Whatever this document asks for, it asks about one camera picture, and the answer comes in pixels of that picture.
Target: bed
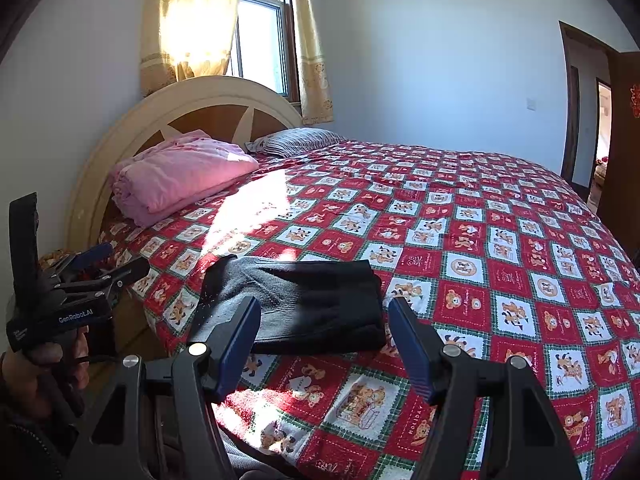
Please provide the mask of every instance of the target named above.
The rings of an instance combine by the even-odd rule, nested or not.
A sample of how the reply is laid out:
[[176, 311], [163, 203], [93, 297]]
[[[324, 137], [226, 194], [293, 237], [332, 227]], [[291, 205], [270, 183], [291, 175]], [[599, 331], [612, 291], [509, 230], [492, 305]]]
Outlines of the bed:
[[[640, 276], [558, 176], [498, 153], [350, 140], [263, 157], [226, 191], [142, 230], [109, 206], [106, 175], [163, 138], [203, 129], [244, 140], [300, 125], [281, 97], [225, 77], [171, 85], [105, 136], [72, 200], [68, 245], [142, 254], [132, 293], [169, 352], [184, 347], [204, 271], [227, 254], [366, 259], [385, 306], [404, 297], [469, 354], [517, 354], [545, 385], [585, 478], [609, 474], [640, 410]], [[394, 341], [380, 352], [252, 355], [220, 426], [313, 479], [409, 478], [434, 411], [411, 389]], [[478, 477], [488, 405], [479, 402], [464, 478]]]

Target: human hand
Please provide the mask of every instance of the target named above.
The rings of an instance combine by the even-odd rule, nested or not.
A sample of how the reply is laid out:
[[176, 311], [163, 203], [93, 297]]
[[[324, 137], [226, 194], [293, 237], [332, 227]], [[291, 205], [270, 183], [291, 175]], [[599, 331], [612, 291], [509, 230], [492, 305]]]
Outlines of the human hand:
[[[84, 336], [88, 331], [87, 326], [78, 329], [78, 337], [73, 347], [73, 355], [76, 359], [85, 357], [89, 353]], [[29, 356], [31, 361], [22, 352], [13, 352], [8, 349], [2, 360], [2, 378], [14, 401], [27, 415], [36, 419], [48, 418], [51, 414], [51, 403], [38, 388], [38, 376], [48, 374], [50, 371], [34, 363], [44, 366], [59, 362], [62, 359], [62, 347], [56, 343], [45, 343], [34, 348]], [[88, 368], [89, 363], [80, 363], [74, 369], [76, 387], [80, 390], [89, 383]]]

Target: red checkered bedspread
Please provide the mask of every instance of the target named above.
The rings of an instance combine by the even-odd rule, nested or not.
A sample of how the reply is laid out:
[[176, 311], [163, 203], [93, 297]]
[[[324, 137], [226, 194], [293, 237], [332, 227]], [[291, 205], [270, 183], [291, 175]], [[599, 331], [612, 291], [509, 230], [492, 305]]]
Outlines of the red checkered bedspread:
[[[224, 254], [369, 260], [385, 305], [407, 299], [469, 354], [523, 356], [560, 416], [585, 478], [601, 479], [640, 410], [640, 277], [564, 181], [489, 153], [345, 142], [260, 170], [147, 230], [109, 225], [123, 263], [152, 266], [133, 291], [173, 352], [204, 271]], [[254, 355], [216, 407], [219, 423], [310, 478], [409, 478], [433, 412], [393, 340], [378, 353]], [[465, 478], [476, 478], [488, 407], [478, 403]]]

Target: sunlit curtain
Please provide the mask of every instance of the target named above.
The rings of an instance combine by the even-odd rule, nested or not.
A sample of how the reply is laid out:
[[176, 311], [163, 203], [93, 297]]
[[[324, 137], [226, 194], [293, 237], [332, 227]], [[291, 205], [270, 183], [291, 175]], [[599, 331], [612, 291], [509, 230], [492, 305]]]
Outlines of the sunlit curtain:
[[296, 29], [296, 54], [300, 76], [300, 101], [305, 124], [334, 120], [329, 82], [324, 68], [324, 53], [311, 0], [292, 0]]
[[145, 96], [176, 81], [224, 75], [239, 0], [145, 0], [140, 80]]

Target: headboard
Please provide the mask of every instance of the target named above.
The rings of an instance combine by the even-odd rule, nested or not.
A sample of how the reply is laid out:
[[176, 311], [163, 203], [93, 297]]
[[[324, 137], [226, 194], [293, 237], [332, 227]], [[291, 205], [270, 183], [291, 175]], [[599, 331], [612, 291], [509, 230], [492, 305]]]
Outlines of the headboard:
[[286, 99], [247, 79], [203, 76], [162, 88], [115, 123], [85, 163], [71, 196], [66, 248], [83, 251], [97, 242], [110, 210], [107, 177], [123, 158], [198, 129], [244, 149], [248, 140], [299, 126], [302, 118]]

